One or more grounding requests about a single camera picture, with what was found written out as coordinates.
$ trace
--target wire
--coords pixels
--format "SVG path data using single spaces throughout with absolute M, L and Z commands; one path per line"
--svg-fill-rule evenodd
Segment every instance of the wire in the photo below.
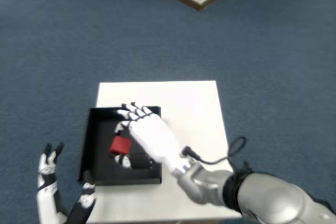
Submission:
M 238 136 L 236 137 L 233 142 L 230 144 L 229 148 L 228 148 L 228 151 L 227 151 L 227 155 L 226 157 L 222 157 L 216 161 L 206 161 L 206 160 L 203 160 L 196 152 L 194 152 L 189 146 L 186 146 L 183 148 L 182 150 L 182 154 L 184 156 L 190 156 L 194 159 L 196 159 L 197 161 L 200 161 L 201 163 L 203 164 L 206 164 L 206 165 L 215 165 L 215 164 L 218 164 L 224 160 L 228 160 L 228 162 L 231 164 L 232 168 L 235 169 L 236 167 L 234 166 L 234 164 L 232 163 L 231 161 L 231 158 L 234 157 L 237 153 L 239 153 L 246 145 L 246 137 L 244 136 Z M 237 145 L 237 143 L 241 142 L 240 145 L 238 145 L 238 147 L 236 149 L 234 149 L 234 147 Z

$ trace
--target black tray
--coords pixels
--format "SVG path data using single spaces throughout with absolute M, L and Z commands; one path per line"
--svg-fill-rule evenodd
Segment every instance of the black tray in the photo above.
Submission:
M 161 116 L 161 108 L 148 107 Z M 161 164 L 153 163 L 151 168 L 127 169 L 117 164 L 109 148 L 114 137 L 114 130 L 123 117 L 114 113 L 121 108 L 92 108 L 89 111 L 87 131 L 81 154 L 78 180 L 82 181 L 85 170 L 90 170 L 96 185 L 135 185 L 160 184 Z M 132 141 L 130 154 L 147 157 L 143 148 L 126 132 L 122 136 Z

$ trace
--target red object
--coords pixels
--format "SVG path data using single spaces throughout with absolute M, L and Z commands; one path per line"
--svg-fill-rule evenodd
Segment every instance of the red object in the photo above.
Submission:
M 131 144 L 130 139 L 122 136 L 115 136 L 112 140 L 110 152 L 126 155 L 130 152 Z

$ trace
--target table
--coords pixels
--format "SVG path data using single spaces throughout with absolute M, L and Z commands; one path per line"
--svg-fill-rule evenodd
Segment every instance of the table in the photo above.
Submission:
M 205 160 L 227 152 L 227 141 L 215 81 L 100 83 L 96 107 L 139 102 L 162 107 L 162 119 L 180 140 Z M 206 166 L 229 169 L 227 162 Z M 166 167 L 162 184 L 97 186 L 97 202 L 89 223 L 150 222 L 239 218 L 225 207 L 193 203 Z

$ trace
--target robotic arm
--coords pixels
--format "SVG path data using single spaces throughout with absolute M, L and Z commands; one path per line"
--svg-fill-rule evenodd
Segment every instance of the robotic arm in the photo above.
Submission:
M 243 218 L 262 224 L 333 224 L 336 214 L 327 202 L 318 201 L 301 188 L 245 167 L 233 173 L 210 172 L 198 161 L 180 156 L 178 141 L 161 118 L 147 107 L 123 104 L 125 118 L 117 130 L 128 130 L 157 162 L 162 162 L 188 197 L 239 211 Z
M 60 143 L 56 149 L 51 151 L 51 145 L 47 144 L 40 158 L 36 196 L 40 224 L 84 224 L 96 202 L 95 185 L 90 173 L 86 171 L 83 175 L 82 195 L 67 215 L 61 202 L 55 175 L 57 159 L 63 146 L 63 143 Z

